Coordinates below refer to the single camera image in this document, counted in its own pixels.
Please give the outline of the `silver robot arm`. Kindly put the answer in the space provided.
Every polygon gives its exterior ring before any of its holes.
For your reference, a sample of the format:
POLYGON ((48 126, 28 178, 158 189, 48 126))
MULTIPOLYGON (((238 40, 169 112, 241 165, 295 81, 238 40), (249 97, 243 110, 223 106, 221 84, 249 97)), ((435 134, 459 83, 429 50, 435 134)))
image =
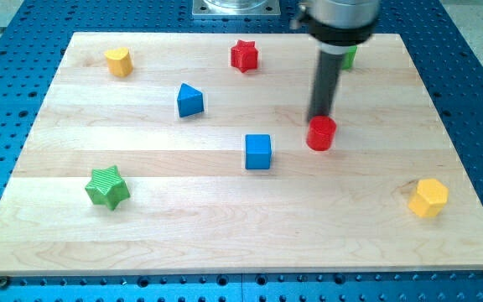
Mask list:
POLYGON ((367 41, 378 22, 380 0, 300 1, 291 29, 307 26, 320 51, 343 55, 354 45, 367 41))

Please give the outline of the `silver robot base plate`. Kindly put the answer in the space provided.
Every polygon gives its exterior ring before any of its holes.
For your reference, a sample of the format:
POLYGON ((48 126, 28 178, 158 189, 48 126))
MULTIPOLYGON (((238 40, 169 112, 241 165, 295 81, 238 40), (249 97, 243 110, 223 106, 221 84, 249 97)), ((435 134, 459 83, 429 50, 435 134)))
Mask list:
POLYGON ((193 0, 194 16, 278 16, 279 0, 193 0))

